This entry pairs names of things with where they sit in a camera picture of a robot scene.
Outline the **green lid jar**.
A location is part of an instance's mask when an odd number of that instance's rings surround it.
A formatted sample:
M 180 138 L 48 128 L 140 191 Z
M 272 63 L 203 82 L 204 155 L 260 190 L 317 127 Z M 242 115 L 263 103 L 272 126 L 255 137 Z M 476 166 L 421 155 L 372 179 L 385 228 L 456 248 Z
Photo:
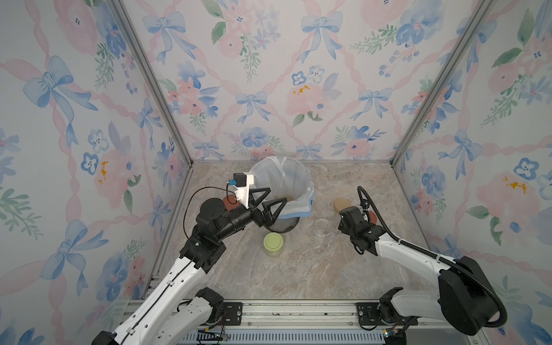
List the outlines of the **green lid jar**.
M 283 251 L 284 239 L 281 234 L 270 232 L 263 239 L 264 251 L 270 257 L 277 257 Z

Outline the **glass jar with rice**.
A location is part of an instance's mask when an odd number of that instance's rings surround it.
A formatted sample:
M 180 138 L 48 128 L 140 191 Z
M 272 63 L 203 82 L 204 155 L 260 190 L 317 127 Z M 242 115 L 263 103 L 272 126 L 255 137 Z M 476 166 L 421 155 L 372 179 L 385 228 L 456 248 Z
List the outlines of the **glass jar with rice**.
M 333 234 L 334 228 L 329 220 L 320 218 L 313 223 L 313 233 L 318 239 L 327 239 Z

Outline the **tan jar lid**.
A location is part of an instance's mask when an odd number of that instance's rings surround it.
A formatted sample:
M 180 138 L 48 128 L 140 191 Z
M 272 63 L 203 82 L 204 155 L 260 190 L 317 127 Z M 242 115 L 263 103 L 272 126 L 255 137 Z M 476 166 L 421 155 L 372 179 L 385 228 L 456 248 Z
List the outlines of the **tan jar lid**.
M 348 198 L 337 198 L 333 202 L 333 209 L 336 213 L 352 206 L 352 202 Z

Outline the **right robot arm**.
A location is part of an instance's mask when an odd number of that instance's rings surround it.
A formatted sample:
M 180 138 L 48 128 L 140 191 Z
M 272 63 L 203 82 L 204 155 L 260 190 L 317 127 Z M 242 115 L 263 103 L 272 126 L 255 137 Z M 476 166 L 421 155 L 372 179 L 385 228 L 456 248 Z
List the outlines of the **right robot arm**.
M 469 336 L 482 328 L 505 324 L 505 306 L 472 258 L 454 259 L 394 239 L 354 206 L 341 210 L 339 215 L 339 231 L 349 237 L 359 254 L 368 252 L 394 261 L 436 287 L 434 292 L 399 289 L 388 294 L 385 300 L 399 316 L 446 321 Z

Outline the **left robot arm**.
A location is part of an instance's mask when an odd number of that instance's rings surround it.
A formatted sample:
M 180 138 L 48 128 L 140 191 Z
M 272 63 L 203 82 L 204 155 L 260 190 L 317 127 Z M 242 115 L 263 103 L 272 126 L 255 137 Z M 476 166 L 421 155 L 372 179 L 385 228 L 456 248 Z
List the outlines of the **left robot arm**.
M 101 331 L 94 344 L 178 344 L 204 324 L 221 320 L 223 297 L 203 288 L 178 310 L 186 293 L 213 268 L 226 249 L 224 239 L 254 223 L 270 226 L 287 204 L 286 198 L 267 200 L 269 188 L 248 192 L 248 205 L 228 210 L 220 198 L 201 204 L 191 236 L 169 273 L 142 305 L 114 331 Z

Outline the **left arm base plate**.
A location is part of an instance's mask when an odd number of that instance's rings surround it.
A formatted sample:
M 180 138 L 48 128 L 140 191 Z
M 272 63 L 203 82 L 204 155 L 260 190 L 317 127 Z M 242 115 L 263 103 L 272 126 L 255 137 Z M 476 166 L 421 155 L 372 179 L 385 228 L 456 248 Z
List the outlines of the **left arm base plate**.
M 223 302 L 213 307 L 206 325 L 240 326 L 243 306 L 242 302 Z

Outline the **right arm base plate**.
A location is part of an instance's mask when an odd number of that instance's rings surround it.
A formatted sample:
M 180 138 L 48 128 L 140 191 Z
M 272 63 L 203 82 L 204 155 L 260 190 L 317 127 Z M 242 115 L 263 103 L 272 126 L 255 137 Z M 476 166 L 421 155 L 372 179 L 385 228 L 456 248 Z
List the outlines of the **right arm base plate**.
M 358 322 L 363 327 L 405 326 L 409 317 L 400 316 L 390 303 L 360 302 L 355 304 Z

